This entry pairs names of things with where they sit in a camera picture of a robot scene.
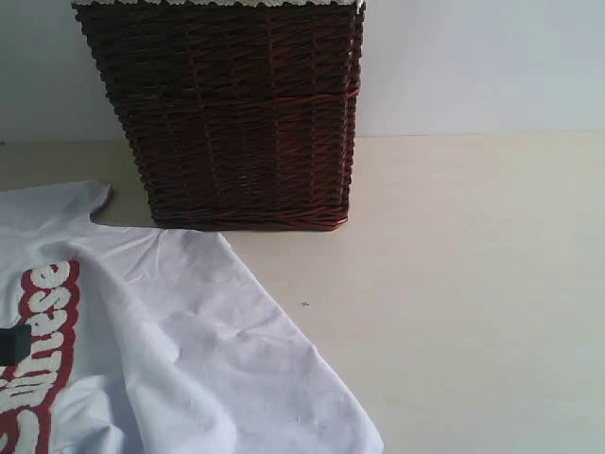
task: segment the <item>basket rim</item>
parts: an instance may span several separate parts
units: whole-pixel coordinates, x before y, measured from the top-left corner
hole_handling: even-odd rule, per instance
[[[244,7],[257,7],[260,5],[264,5],[266,7],[280,7],[282,5],[294,5],[294,6],[304,6],[308,3],[312,3],[314,5],[330,5],[336,3],[337,5],[354,5],[357,4],[358,8],[364,4],[366,0],[141,0],[145,3],[159,5],[162,1],[166,1],[170,5],[184,5],[186,3],[191,3],[193,5],[218,5],[218,6],[234,6],[234,5],[242,5]],[[114,5],[114,4],[136,4],[139,0],[71,0],[73,5]]]

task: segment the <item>woven basket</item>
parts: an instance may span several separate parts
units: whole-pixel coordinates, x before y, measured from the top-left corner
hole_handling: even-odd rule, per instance
[[[365,5],[74,8],[158,225],[347,219]]]

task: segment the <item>beige tabletop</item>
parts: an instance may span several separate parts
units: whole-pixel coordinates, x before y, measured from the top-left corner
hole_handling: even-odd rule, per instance
[[[152,225],[125,144],[0,147],[0,189],[90,178]],[[348,224],[226,237],[388,454],[601,454],[604,201],[605,134],[360,139]]]

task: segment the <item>brown wicker basket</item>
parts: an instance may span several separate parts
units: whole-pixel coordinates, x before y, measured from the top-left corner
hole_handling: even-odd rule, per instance
[[[365,7],[74,8],[158,225],[346,221]]]

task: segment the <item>basket base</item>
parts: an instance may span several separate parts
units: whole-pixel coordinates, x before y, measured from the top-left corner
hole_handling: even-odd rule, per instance
[[[194,218],[187,215],[177,215],[171,218],[153,216],[158,227],[203,232],[234,230],[332,232],[346,223],[348,219],[348,210],[313,215],[292,212],[289,216],[283,214],[277,216],[275,213],[258,215],[237,212],[225,213],[220,216],[213,215],[211,218]]]

